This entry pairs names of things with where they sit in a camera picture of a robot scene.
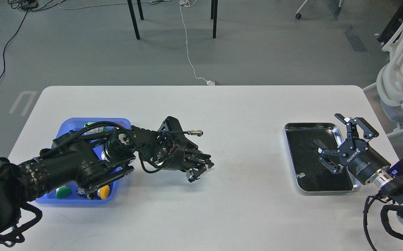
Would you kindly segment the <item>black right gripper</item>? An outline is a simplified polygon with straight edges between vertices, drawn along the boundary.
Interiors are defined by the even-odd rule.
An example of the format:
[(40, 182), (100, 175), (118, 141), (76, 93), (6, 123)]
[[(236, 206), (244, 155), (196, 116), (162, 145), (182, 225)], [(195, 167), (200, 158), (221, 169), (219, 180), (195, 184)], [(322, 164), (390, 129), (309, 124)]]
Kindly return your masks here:
[[(353, 119), (340, 113), (334, 116), (346, 125), (347, 139), (338, 150), (319, 147), (319, 161), (332, 174), (342, 173), (345, 166), (361, 184), (372, 184), (380, 174), (391, 167), (391, 164), (368, 143), (371, 139), (377, 138), (379, 132), (362, 117)], [(363, 130), (363, 139), (359, 137), (358, 127)], [(331, 157), (337, 157), (339, 161), (334, 162)]]

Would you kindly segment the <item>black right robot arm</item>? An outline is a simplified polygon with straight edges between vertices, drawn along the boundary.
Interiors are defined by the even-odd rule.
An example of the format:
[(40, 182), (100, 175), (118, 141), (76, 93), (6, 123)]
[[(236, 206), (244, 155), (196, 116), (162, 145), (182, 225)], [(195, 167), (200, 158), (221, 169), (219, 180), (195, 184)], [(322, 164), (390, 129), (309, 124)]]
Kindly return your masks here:
[(367, 215), (375, 200), (384, 203), (380, 210), (381, 223), (392, 237), (403, 241), (403, 159), (391, 165), (369, 145), (379, 133), (361, 117), (334, 115), (346, 126), (347, 138), (330, 150), (321, 140), (314, 140), (320, 153), (319, 161), (332, 173), (347, 169), (361, 184), (375, 184), (377, 194), (368, 196), (363, 209), (363, 229), (370, 247), (375, 250), (367, 228)]

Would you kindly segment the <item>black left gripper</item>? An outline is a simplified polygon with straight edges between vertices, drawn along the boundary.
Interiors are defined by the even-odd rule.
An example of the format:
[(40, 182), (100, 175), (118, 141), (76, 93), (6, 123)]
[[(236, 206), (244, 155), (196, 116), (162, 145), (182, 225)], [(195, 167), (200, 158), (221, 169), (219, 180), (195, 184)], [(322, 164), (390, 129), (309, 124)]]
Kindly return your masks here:
[(210, 154), (202, 153), (198, 146), (186, 138), (173, 139), (168, 151), (159, 161), (163, 170), (187, 172), (189, 182), (200, 178), (201, 174), (214, 166)]

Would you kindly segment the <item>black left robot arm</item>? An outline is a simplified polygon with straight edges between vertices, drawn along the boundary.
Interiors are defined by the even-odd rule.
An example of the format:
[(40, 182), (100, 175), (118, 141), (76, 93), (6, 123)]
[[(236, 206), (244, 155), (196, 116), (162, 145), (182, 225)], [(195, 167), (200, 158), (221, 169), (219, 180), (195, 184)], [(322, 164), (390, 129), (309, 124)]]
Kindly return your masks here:
[(57, 137), (50, 149), (20, 164), (0, 157), (0, 244), (24, 242), (23, 232), (40, 221), (43, 213), (31, 201), (72, 182), (85, 195), (95, 195), (129, 175), (136, 158), (149, 174), (179, 170), (196, 181), (214, 163), (186, 135), (203, 132), (184, 131), (172, 116), (156, 131), (97, 121)]

